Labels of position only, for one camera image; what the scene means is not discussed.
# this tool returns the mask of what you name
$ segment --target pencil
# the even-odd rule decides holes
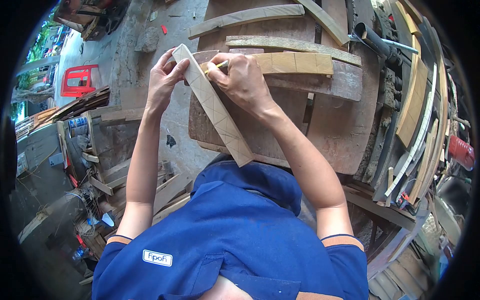
[[[221,62],[219,63],[218,65],[216,65],[217,68],[221,68],[221,67],[228,67],[228,60],[224,61],[224,62]]]

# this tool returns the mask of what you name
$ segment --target red plastic stool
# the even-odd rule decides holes
[[[85,93],[90,93],[95,91],[94,87],[91,87],[92,84],[92,69],[98,68],[98,65],[86,65],[86,66],[78,66],[72,67],[65,70],[65,73],[61,79],[61,90],[60,96],[62,97],[81,97]],[[83,80],[84,77],[87,78],[87,85],[86,86],[70,86],[68,85],[68,80],[72,78],[80,78]]]

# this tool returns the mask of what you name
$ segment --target rock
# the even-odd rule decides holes
[[[135,51],[141,51],[145,53],[153,52],[156,50],[159,39],[160,37],[158,36],[158,29],[155,27],[149,27],[138,37]]]

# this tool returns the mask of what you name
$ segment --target left hand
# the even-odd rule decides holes
[[[174,60],[167,62],[172,57],[175,48],[168,50],[150,70],[150,82],[148,83],[148,97],[145,109],[162,114],[170,103],[175,84],[185,80],[183,73],[190,61],[183,59],[179,63]]]

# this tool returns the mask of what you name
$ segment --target shirt logo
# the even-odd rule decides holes
[[[143,260],[144,262],[147,262],[147,263],[160,264],[160,265],[170,267],[172,266],[173,256],[171,256],[170,254],[165,254],[165,253],[144,249]]]

